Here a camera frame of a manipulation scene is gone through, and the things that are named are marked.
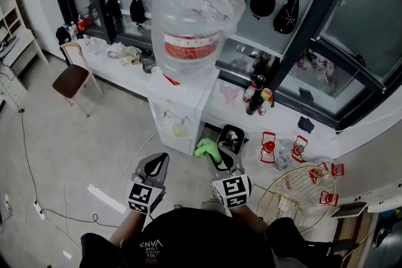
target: chair leg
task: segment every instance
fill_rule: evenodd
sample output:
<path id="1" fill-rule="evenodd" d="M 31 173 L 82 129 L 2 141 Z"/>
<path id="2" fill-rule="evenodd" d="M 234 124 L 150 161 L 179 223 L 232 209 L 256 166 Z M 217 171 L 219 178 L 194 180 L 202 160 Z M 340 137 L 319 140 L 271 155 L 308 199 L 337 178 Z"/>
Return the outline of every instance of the chair leg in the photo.
<path id="1" fill-rule="evenodd" d="M 102 96 L 104 96 L 104 94 L 103 94 L 103 92 L 102 92 L 102 90 L 101 90 L 101 87 L 99 86 L 98 82 L 96 81 L 94 75 L 91 73 L 90 76 L 92 77 L 92 80 L 94 81 L 94 83 L 95 83 L 95 85 L 96 85 L 96 88 L 98 89 L 99 93 L 100 93 Z"/>
<path id="2" fill-rule="evenodd" d="M 82 108 L 82 106 L 80 104 L 78 104 L 77 100 L 75 98 L 72 99 L 80 108 L 80 110 L 85 114 L 86 117 L 89 117 L 89 114 L 86 113 L 86 111 Z"/>
<path id="3" fill-rule="evenodd" d="M 73 105 L 74 105 L 74 103 L 71 103 L 71 102 L 68 100 L 68 98 L 66 98 L 66 96 L 63 96 L 63 97 L 64 97 L 64 99 L 67 101 L 67 103 L 70 104 L 70 106 L 73 106 Z"/>

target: green glove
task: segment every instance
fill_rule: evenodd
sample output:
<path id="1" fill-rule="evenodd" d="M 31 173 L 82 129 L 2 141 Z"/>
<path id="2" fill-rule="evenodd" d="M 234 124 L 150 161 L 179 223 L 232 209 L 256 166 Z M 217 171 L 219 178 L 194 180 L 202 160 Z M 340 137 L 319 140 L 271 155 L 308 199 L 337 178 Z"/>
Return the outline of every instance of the green glove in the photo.
<path id="1" fill-rule="evenodd" d="M 222 156 L 220 156 L 218 145 L 211 139 L 202 139 L 194 152 L 194 155 L 201 158 L 205 153 L 209 153 L 216 164 L 222 163 Z"/>

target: chair seat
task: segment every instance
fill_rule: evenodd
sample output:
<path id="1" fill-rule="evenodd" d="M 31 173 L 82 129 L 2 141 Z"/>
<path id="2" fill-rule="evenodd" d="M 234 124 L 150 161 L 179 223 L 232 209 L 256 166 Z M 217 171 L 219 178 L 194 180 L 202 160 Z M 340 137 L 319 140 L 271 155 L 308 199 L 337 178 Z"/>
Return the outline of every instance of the chair seat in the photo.
<path id="1" fill-rule="evenodd" d="M 68 66 L 54 81 L 53 88 L 64 97 L 71 99 L 85 82 L 89 72 L 78 65 Z"/>

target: wooden chair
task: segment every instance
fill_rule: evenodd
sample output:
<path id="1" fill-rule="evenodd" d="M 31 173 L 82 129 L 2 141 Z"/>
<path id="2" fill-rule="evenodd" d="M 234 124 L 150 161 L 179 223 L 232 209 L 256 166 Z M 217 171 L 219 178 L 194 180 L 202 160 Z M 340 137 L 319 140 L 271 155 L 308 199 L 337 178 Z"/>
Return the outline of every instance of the wooden chair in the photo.
<path id="1" fill-rule="evenodd" d="M 70 56 L 68 55 L 68 51 L 65 50 L 65 54 L 70 61 L 71 65 L 68 66 L 64 72 L 60 74 L 60 76 L 54 81 L 53 83 L 53 88 L 60 94 L 63 95 L 64 99 L 70 104 L 70 106 L 73 106 L 73 103 L 69 101 L 70 99 L 73 100 L 80 110 L 85 114 L 86 117 L 89 117 L 89 114 L 86 113 L 86 111 L 81 107 L 81 105 L 76 101 L 75 94 L 81 89 L 82 86 L 86 87 L 87 82 L 89 81 L 89 78 L 92 78 L 94 81 L 99 93 L 103 95 L 101 87 L 99 86 L 98 82 L 96 81 L 94 74 L 92 74 L 87 61 L 85 60 L 84 54 L 82 53 L 81 46 L 78 45 L 77 43 L 70 42 L 70 43 L 65 43 L 60 46 L 61 48 L 65 47 L 74 47 L 78 49 L 78 54 L 82 57 L 82 60 L 84 61 L 84 65 L 87 67 L 87 69 L 82 68 L 81 66 L 74 65 L 72 63 L 72 60 Z"/>

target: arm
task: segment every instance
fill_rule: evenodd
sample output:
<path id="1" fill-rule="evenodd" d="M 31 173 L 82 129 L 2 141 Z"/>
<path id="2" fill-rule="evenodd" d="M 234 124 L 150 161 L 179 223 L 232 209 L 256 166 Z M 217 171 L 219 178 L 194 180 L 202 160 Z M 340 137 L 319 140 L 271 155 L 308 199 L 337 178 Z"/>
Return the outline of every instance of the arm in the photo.
<path id="1" fill-rule="evenodd" d="M 130 211 L 129 215 L 122 222 L 119 228 L 112 234 L 109 241 L 116 247 L 122 242 L 139 235 L 144 227 L 146 215 L 136 211 Z"/>
<path id="2" fill-rule="evenodd" d="M 265 233 L 265 230 L 268 228 L 268 224 L 257 217 L 257 215 L 246 205 L 231 208 L 229 210 L 231 211 L 234 220 L 247 225 L 258 233 Z"/>

